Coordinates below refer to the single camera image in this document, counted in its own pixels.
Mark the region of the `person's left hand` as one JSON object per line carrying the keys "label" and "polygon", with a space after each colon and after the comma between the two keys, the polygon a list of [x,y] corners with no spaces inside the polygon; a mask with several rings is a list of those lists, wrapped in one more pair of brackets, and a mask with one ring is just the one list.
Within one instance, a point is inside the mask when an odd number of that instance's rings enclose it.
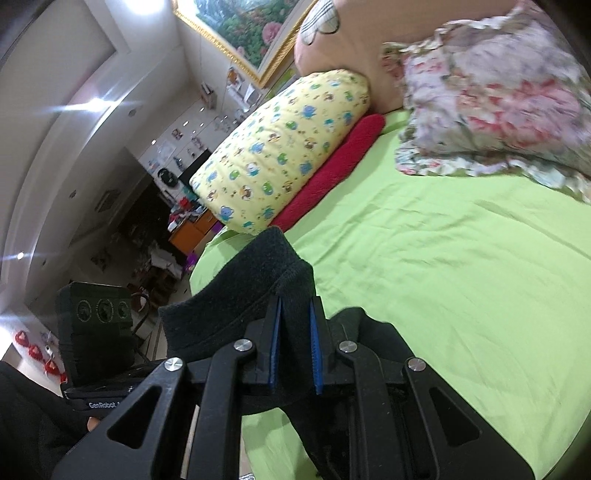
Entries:
{"label": "person's left hand", "polygon": [[87,430],[92,432],[99,424],[101,420],[95,417],[89,417],[87,420]]}

